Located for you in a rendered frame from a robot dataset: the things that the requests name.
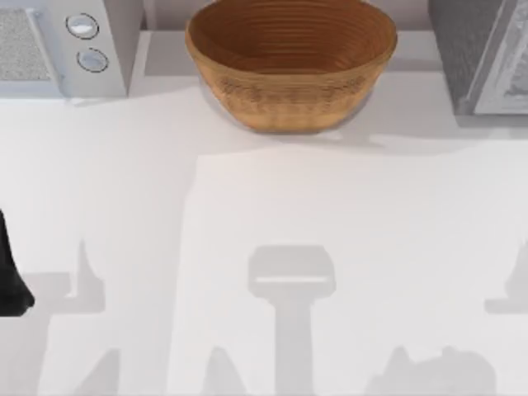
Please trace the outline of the brown woven basket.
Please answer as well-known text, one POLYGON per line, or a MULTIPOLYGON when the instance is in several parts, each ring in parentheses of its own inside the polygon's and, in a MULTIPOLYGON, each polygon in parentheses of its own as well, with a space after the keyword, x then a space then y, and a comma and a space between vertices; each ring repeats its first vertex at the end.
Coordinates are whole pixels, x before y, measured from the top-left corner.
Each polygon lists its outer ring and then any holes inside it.
POLYGON ((366 0, 214 0, 188 21, 185 43, 235 120, 265 133, 309 134, 359 107, 398 34, 366 0))

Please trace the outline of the pale microwave oven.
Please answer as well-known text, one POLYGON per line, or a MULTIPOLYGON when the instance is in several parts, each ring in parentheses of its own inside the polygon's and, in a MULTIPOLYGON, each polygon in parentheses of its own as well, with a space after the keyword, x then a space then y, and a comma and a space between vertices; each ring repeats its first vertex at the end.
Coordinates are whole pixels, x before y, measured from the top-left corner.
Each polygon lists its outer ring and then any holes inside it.
POLYGON ((144 0, 0 0, 0 98, 126 97, 143 19, 144 0), (66 28, 80 13, 98 22, 91 40, 66 28), (88 48, 107 56, 104 72, 78 65, 78 51, 88 48))

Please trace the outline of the microwave knob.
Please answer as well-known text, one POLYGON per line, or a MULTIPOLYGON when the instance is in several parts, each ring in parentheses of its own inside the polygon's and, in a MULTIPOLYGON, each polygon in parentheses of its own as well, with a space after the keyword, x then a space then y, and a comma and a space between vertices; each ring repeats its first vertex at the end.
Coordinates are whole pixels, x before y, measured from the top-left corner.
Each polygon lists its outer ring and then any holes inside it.
POLYGON ((68 32, 80 40, 91 40, 99 33, 97 20, 87 13, 68 16, 65 25, 68 32))
POLYGON ((102 73, 109 66, 109 59, 99 49, 88 48, 78 51, 76 55, 78 65, 89 73, 102 73))

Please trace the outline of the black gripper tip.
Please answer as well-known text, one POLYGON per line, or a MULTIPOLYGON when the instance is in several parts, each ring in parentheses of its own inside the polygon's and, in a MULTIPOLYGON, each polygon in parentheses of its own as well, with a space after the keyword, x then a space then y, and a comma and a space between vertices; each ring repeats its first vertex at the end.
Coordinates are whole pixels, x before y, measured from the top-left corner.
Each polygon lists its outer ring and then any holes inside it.
POLYGON ((21 317, 34 305, 35 297, 17 270, 0 210, 0 318, 21 317))

